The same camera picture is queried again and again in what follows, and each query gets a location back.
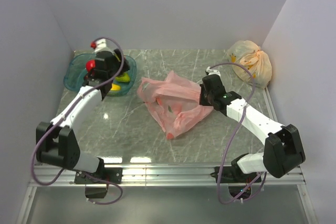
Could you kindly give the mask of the red apple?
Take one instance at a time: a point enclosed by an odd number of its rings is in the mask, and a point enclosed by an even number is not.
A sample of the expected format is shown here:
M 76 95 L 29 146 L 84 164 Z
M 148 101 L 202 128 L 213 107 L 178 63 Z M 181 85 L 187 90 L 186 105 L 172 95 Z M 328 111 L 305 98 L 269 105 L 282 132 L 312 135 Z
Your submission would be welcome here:
M 95 68 L 95 60 L 89 60 L 89 61 L 87 61 L 87 63 L 86 63 L 86 70 L 87 70 L 87 72 L 90 72 L 92 69 L 94 69 Z

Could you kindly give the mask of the green pear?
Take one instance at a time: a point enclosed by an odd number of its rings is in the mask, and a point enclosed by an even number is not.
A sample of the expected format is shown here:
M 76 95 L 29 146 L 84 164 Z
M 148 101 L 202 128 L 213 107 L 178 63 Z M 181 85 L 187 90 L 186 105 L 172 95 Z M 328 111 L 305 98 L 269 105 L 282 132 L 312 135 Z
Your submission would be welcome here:
M 122 75 L 117 76 L 115 80 L 117 82 L 129 83 L 131 81 L 131 78 L 127 72 L 124 72 Z

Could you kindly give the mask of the yellow fruit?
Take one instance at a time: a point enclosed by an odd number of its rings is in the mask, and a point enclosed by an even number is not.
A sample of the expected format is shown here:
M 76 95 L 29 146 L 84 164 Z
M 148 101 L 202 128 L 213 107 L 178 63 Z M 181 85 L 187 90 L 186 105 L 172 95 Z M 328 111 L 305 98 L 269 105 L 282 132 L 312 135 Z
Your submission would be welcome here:
M 121 87 L 117 84 L 112 84 L 111 91 L 120 91 Z

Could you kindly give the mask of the pink plastic bag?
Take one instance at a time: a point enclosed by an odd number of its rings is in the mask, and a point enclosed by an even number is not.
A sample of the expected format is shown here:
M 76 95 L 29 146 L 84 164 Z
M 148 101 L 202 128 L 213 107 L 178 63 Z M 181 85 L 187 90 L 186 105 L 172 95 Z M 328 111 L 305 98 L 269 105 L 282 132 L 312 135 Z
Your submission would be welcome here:
M 213 111 L 199 104 L 201 87 L 174 71 L 163 81 L 141 78 L 137 94 L 168 140 L 186 133 Z

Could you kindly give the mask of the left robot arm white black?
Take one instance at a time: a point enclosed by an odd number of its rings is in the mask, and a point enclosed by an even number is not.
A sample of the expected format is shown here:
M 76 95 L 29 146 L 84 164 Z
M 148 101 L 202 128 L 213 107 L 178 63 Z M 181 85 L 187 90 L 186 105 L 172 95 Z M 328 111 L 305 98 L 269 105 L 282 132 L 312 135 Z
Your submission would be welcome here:
M 76 132 L 88 114 L 107 96 L 113 80 L 125 72 L 126 59 L 120 49 L 96 53 L 94 67 L 71 103 L 49 123 L 36 128 L 36 147 L 32 160 L 62 169 L 86 172 L 93 183 L 105 179 L 101 158 L 82 152 Z

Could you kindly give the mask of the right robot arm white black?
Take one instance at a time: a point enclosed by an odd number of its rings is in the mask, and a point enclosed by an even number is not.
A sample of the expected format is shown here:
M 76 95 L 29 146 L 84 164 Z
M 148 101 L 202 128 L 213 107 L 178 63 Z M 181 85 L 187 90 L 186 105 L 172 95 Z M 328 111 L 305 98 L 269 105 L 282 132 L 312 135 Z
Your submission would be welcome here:
M 249 175 L 264 172 L 281 178 L 305 162 L 301 137 L 294 125 L 282 125 L 254 109 L 236 92 L 227 92 L 217 74 L 205 76 L 200 86 L 200 105 L 211 106 L 240 122 L 264 146 L 263 153 L 243 154 L 224 167 L 223 183 L 244 182 Z

